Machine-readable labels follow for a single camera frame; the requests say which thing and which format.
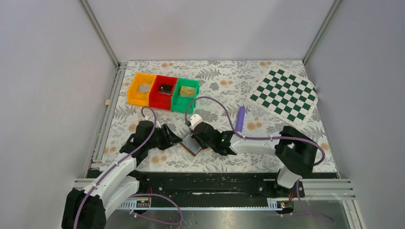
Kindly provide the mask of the brown leather card holder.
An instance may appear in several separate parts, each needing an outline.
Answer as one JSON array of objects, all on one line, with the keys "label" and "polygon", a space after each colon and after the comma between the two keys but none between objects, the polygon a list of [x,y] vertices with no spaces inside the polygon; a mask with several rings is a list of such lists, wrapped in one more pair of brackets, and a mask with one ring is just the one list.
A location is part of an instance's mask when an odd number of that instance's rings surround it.
[{"label": "brown leather card holder", "polygon": [[199,152],[202,151],[201,146],[198,144],[198,142],[192,138],[192,133],[189,132],[183,139],[182,142],[180,142],[180,145],[187,151],[189,152],[192,156],[198,155]]}]

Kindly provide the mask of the black credit card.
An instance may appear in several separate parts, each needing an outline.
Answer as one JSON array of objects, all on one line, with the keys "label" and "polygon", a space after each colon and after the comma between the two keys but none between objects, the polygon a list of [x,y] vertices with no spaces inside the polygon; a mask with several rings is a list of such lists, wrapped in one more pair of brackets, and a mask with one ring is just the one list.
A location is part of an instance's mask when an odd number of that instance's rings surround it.
[{"label": "black credit card", "polygon": [[158,92],[160,94],[171,95],[173,90],[173,86],[169,84],[161,84],[159,87]]}]

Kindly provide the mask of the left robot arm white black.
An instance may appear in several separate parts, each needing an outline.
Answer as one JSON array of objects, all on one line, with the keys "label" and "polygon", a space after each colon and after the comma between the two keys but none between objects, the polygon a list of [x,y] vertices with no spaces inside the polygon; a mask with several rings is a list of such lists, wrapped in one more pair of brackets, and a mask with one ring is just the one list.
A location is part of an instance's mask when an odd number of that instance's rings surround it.
[{"label": "left robot arm white black", "polygon": [[143,120],[121,147],[115,161],[91,184],[72,189],[62,218],[63,229],[103,229],[109,216],[128,197],[143,196],[148,184],[143,174],[130,176],[151,149],[165,150],[182,139],[166,124]]}]

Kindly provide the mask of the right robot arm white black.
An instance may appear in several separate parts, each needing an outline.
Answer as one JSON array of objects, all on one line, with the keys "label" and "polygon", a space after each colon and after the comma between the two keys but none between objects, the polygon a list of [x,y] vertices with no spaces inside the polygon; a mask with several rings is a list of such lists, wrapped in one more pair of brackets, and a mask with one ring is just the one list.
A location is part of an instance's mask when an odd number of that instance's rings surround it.
[{"label": "right robot arm white black", "polygon": [[275,193],[285,197],[296,182],[311,174],[315,166],[318,148],[314,141],[291,126],[264,140],[262,137],[247,137],[234,131],[218,131],[206,122],[190,125],[192,138],[201,148],[227,156],[239,153],[275,155],[283,167],[278,171],[274,183]]}]

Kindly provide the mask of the gold card in green bin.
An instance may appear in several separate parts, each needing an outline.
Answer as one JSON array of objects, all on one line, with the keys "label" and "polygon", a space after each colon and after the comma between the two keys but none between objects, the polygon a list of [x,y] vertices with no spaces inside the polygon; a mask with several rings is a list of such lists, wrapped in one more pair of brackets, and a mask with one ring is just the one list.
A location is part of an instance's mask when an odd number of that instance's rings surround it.
[{"label": "gold card in green bin", "polygon": [[195,95],[195,88],[194,87],[189,87],[189,86],[181,86],[179,95],[181,97],[188,97],[188,98],[193,98]]}]

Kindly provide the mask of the grey card in yellow bin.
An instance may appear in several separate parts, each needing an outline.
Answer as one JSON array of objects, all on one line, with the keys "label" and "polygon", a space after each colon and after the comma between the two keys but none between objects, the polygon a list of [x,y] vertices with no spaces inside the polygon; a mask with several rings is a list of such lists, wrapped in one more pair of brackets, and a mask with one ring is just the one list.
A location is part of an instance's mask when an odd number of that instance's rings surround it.
[{"label": "grey card in yellow bin", "polygon": [[148,83],[140,83],[138,87],[138,93],[145,94],[150,91],[151,84]]}]

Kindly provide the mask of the green plastic bin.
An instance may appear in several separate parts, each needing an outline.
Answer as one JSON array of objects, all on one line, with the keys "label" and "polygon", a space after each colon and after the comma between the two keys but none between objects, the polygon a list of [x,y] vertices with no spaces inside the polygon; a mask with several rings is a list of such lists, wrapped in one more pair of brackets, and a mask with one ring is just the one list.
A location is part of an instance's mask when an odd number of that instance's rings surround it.
[{"label": "green plastic bin", "polygon": [[[183,86],[194,88],[194,94],[191,97],[181,96],[180,91]],[[199,94],[200,82],[199,80],[178,78],[177,83],[174,87],[171,98],[171,110],[176,112],[184,113],[188,105],[192,102],[193,99],[196,99]]]}]

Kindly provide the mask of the red plastic bin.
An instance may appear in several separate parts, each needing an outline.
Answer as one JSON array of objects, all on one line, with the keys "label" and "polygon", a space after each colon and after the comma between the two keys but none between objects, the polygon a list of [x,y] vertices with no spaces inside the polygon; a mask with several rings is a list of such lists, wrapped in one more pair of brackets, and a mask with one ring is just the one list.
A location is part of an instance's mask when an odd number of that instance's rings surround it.
[{"label": "red plastic bin", "polygon": [[157,75],[149,94],[149,106],[158,109],[170,110],[172,94],[160,94],[158,90],[161,84],[169,84],[173,86],[173,93],[177,80],[178,78],[176,77]]}]

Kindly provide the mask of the floral table mat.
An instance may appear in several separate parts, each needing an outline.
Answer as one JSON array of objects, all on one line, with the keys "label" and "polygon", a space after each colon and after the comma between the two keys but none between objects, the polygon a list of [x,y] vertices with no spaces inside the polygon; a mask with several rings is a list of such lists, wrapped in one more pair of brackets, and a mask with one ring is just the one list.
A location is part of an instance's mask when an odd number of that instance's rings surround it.
[{"label": "floral table mat", "polygon": [[[130,105],[127,91],[136,73],[196,79],[200,82],[195,111],[204,121],[219,131],[229,130],[229,121],[223,112],[225,106],[231,121],[245,106],[243,132],[249,136],[264,136],[279,132],[285,122],[249,103],[247,95],[270,68],[278,65],[292,73],[307,77],[302,61],[132,61],[127,65],[119,97],[104,144],[103,157],[92,164],[103,171],[115,160],[120,148],[135,132],[143,119],[140,106]],[[282,163],[276,156],[241,153],[222,156],[205,149],[192,156],[181,145],[167,150],[153,149],[138,166],[139,171],[165,172],[277,172]]]}]

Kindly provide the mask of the yellow plastic bin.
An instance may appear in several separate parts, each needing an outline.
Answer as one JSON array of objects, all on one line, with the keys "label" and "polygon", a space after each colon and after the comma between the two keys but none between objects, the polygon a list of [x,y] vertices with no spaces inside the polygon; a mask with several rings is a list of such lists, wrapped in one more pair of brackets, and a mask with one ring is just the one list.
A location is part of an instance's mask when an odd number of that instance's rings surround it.
[{"label": "yellow plastic bin", "polygon": [[127,91],[127,101],[131,105],[149,106],[149,94],[156,75],[136,73]]}]

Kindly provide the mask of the green white checkered board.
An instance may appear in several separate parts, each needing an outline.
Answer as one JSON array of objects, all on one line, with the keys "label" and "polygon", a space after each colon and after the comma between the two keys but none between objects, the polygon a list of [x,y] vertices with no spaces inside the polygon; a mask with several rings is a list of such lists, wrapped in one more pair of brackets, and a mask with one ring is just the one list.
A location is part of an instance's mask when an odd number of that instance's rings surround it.
[{"label": "green white checkered board", "polygon": [[302,129],[317,106],[318,96],[310,80],[275,65],[252,87],[247,101]]}]

